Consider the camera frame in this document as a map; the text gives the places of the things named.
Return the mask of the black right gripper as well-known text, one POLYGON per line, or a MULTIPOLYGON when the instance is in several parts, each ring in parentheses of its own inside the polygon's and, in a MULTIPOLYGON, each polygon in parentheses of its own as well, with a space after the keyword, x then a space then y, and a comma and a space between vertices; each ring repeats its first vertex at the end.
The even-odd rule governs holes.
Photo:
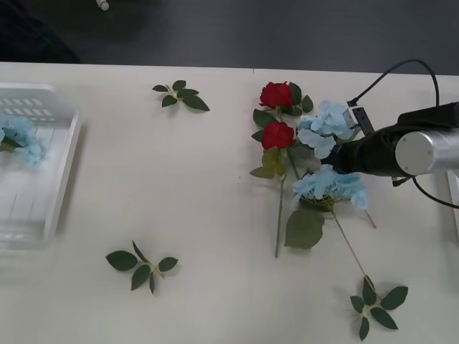
POLYGON ((336 159, 320 167, 320 174, 342 175, 360 172, 373 176, 394 175, 394 132, 384 128, 360 140, 336 144, 328 159, 336 159))

